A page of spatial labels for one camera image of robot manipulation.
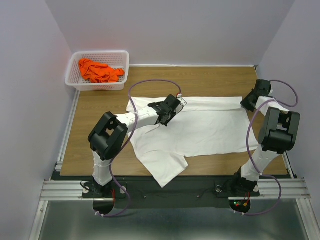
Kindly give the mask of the white t-shirt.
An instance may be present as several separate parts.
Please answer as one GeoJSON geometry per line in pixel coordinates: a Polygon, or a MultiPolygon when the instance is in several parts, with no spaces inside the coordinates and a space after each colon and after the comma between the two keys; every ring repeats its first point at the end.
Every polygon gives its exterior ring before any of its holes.
{"type": "Polygon", "coordinates": [[[130,142],[137,159],[160,187],[187,167],[187,157],[243,153],[258,142],[242,97],[186,97],[187,105],[168,124],[136,129],[130,142]]]}

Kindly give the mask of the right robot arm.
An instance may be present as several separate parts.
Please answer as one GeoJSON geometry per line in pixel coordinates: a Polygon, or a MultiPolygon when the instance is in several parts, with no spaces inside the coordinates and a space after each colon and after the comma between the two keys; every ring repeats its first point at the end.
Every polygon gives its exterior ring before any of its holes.
{"type": "Polygon", "coordinates": [[[230,182],[231,192],[238,196],[257,192],[258,180],[263,176],[266,167],[278,156],[292,150],[297,140],[301,115],[285,108],[293,108],[298,104],[297,92],[293,90],[295,104],[279,102],[270,96],[273,82],[258,79],[255,87],[240,103],[243,108],[253,112],[254,116],[246,134],[249,160],[240,167],[230,182]],[[264,122],[258,134],[258,147],[251,153],[249,138],[258,113],[264,116],[264,122]]]}

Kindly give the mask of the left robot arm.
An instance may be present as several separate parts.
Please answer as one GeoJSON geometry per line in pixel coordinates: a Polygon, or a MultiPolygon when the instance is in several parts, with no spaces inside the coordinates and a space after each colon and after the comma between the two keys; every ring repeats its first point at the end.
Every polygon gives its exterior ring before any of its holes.
{"type": "Polygon", "coordinates": [[[93,181],[87,190],[100,198],[108,196],[111,193],[110,182],[113,180],[110,167],[113,159],[127,144],[127,134],[131,135],[146,126],[167,126],[186,105],[187,102],[180,94],[170,94],[163,101],[148,103],[133,112],[118,115],[104,113],[88,136],[94,165],[93,181]]]}

